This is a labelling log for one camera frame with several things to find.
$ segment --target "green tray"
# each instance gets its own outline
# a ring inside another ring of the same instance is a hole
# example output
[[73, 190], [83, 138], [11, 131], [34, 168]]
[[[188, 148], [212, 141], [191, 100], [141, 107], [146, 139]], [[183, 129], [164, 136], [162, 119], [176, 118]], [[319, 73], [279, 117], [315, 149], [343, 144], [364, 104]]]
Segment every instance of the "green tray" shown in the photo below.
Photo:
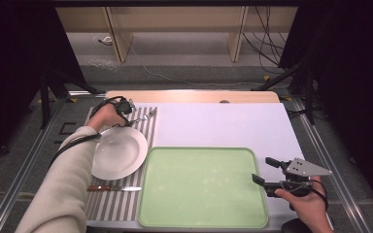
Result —
[[144, 226], [261, 228], [268, 221], [249, 149], [153, 148], [145, 166], [138, 210]]

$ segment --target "plate rim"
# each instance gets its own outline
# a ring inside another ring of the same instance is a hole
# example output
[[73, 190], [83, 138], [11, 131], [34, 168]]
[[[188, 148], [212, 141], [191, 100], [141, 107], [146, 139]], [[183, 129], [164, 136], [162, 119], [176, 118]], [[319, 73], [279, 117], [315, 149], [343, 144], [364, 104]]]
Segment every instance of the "plate rim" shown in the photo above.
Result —
[[126, 131], [126, 133], [130, 135], [130, 137], [135, 139], [135, 141], [138, 143], [139, 148], [140, 148], [139, 155], [135, 159], [135, 161], [130, 166], [128, 166], [128, 168], [124, 169], [123, 171], [119, 171], [116, 176], [111, 176], [111, 177], [99, 176], [99, 174], [96, 174], [96, 169], [98, 168], [95, 167], [94, 165], [95, 165], [95, 159], [96, 159], [96, 149], [99, 147], [99, 145], [102, 142], [102, 137], [101, 137], [99, 143], [97, 143], [96, 148], [95, 148], [95, 155], [93, 156], [93, 162], [92, 162], [92, 168], [91, 168], [91, 175], [97, 179], [104, 180], [104, 181], [115, 181], [115, 180], [125, 178], [131, 175], [132, 173], [134, 173], [139, 167], [141, 167], [147, 157], [147, 154], [148, 154], [147, 138], [142, 132], [140, 132], [137, 129], [134, 129], [131, 127], [112, 127], [101, 132], [101, 135], [103, 136], [104, 134], [107, 134], [107, 133], [114, 133], [114, 131], [117, 131], [117, 130], [119, 134], [125, 133]]

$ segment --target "hand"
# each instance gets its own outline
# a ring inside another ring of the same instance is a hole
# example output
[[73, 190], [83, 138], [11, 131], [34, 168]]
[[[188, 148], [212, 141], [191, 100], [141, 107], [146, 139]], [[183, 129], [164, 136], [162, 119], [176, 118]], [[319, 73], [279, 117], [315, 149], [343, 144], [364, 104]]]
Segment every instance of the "hand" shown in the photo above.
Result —
[[[320, 177], [312, 177], [311, 180], [321, 182]], [[313, 189], [325, 195], [320, 183], [313, 183]], [[275, 194], [291, 203], [298, 217], [312, 232], [333, 232], [326, 217], [325, 203], [316, 193], [311, 192], [307, 196], [296, 197], [288, 191], [277, 189]]]
[[86, 126], [90, 126], [95, 129], [96, 132], [99, 132], [105, 125], [112, 126], [116, 124], [124, 126], [125, 120], [117, 114], [114, 105], [107, 104], [96, 112], [95, 116], [89, 120]]

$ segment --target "fork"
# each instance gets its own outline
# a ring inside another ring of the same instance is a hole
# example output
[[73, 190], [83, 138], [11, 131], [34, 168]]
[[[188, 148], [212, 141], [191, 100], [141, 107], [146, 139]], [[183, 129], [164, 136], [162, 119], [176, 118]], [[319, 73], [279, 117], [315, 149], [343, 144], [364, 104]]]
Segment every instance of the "fork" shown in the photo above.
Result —
[[156, 109], [153, 109], [149, 113], [147, 113], [147, 114], [145, 114], [145, 115], [143, 115], [143, 116], [141, 116], [137, 119], [130, 120], [126, 125], [127, 126], [132, 126], [134, 123], [137, 123], [137, 122], [142, 121], [142, 120], [148, 120], [155, 115], [156, 115]]

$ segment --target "metal rail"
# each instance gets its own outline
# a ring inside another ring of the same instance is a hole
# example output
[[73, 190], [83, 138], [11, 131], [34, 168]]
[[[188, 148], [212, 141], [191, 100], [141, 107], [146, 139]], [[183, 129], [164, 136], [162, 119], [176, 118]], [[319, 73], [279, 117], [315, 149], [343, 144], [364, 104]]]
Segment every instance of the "metal rail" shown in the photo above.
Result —
[[[304, 106], [300, 98], [294, 97], [292, 103], [297, 111], [304, 110]], [[335, 191], [337, 192], [338, 197], [343, 204], [344, 209], [348, 217], [350, 218], [350, 222], [353, 225], [355, 231], [365, 233], [371, 232], [370, 226], [364, 219], [360, 207], [356, 203], [352, 193], [348, 190], [344, 180], [341, 177], [341, 174], [338, 172], [338, 168], [335, 166], [334, 161], [332, 160], [331, 156], [328, 153], [328, 150], [323, 144], [323, 141], [315, 125], [311, 125], [305, 115], [301, 115], [301, 121], [317, 151], [317, 154], [323, 166], [332, 171], [332, 176], [330, 176], [329, 178], [335, 187]]]
[[2, 227], [4, 226], [4, 223], [7, 220], [12, 207], [17, 201], [17, 196], [23, 188], [23, 185], [28, 179], [31, 170], [37, 158], [39, 157], [39, 153], [44, 145], [44, 142], [47, 139], [49, 133], [51, 132], [53, 120], [55, 119], [60, 107], [63, 105], [64, 102], [64, 100], [58, 100], [55, 102], [52, 110], [53, 115], [51, 117], [51, 120], [49, 121], [47, 126], [40, 131], [37, 139], [35, 140], [35, 143], [33, 144], [31, 150], [29, 151], [28, 155], [23, 161], [22, 166], [17, 172], [14, 181], [12, 182], [11, 186], [9, 187], [8, 191], [6, 192], [4, 198], [0, 203], [0, 231], [2, 230]]

